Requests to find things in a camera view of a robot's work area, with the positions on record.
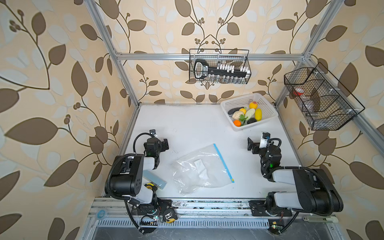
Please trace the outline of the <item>orange toy tangerine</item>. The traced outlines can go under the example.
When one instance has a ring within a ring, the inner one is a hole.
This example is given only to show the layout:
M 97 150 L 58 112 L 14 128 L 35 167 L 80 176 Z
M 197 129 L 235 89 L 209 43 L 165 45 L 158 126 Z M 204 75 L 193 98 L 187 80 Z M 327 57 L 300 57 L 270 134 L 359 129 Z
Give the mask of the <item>orange toy tangerine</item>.
M 234 124 L 236 127 L 241 127 L 241 126 L 242 126 L 242 122 L 239 121 L 239 120 L 235 120 L 235 121 L 233 121 L 233 124 Z

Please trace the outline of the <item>beige toy potato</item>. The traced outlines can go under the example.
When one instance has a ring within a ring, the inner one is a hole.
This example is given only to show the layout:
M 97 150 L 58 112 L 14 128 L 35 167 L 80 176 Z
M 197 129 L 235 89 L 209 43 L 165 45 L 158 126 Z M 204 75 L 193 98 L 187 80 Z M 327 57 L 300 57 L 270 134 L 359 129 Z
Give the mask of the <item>beige toy potato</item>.
M 234 120 L 240 120 L 240 118 L 244 115 L 243 111 L 236 111 L 234 112 L 234 114 L 232 115 L 232 118 Z

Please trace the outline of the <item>clear zip bag blue zipper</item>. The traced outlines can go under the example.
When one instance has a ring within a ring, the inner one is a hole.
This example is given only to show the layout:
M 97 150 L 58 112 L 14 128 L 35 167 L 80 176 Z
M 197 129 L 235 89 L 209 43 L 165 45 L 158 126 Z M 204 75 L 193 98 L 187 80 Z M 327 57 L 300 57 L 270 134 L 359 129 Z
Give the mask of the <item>clear zip bag blue zipper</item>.
M 182 195 L 200 188 L 222 188 L 235 182 L 216 144 L 174 161 L 172 169 L 174 183 Z

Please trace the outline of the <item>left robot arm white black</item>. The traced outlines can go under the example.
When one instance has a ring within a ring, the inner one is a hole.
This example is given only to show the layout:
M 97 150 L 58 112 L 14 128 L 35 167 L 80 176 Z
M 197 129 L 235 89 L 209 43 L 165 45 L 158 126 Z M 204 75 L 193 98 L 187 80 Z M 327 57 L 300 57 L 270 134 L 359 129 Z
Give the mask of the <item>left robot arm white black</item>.
M 145 209 L 156 209 L 158 198 L 156 188 L 143 183 L 144 172 L 158 168 L 160 153 L 169 149 L 167 139 L 160 140 L 154 135 L 144 143 L 143 154 L 125 154 L 117 156 L 110 169 L 105 184 L 105 192 L 110 197 L 123 200 L 127 204 Z

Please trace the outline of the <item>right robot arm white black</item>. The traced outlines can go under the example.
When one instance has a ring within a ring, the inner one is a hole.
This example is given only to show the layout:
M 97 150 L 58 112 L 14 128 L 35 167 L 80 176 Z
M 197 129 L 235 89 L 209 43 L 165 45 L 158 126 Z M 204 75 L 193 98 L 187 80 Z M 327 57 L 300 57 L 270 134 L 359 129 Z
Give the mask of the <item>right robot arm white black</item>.
M 293 192 L 269 192 L 264 201 L 250 201 L 253 216 L 292 216 L 292 212 L 327 217 L 341 212 L 344 203 L 322 169 L 281 166 L 281 139 L 264 133 L 259 142 L 247 139 L 247 150 L 260 157 L 262 177 L 295 187 Z

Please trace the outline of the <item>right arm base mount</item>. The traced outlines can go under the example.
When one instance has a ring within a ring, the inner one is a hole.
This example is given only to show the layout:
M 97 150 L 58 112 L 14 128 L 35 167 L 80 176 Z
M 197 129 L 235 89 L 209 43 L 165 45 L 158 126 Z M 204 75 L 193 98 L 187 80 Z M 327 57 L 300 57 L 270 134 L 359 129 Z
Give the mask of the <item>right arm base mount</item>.
M 249 207 L 253 217 L 292 217 L 292 211 L 288 208 L 281 208 L 275 204 L 269 204 L 266 200 L 249 201 Z

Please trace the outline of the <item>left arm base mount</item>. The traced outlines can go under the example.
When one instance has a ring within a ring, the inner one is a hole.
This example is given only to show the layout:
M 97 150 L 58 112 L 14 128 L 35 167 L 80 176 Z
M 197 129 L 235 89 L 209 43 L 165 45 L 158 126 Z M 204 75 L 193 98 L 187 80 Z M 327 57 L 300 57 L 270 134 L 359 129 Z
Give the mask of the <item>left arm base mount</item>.
M 133 206 L 133 212 L 135 215 L 143 216 L 162 216 L 167 209 L 172 207 L 172 200 L 157 198 L 150 204 L 143 204 L 139 206 Z

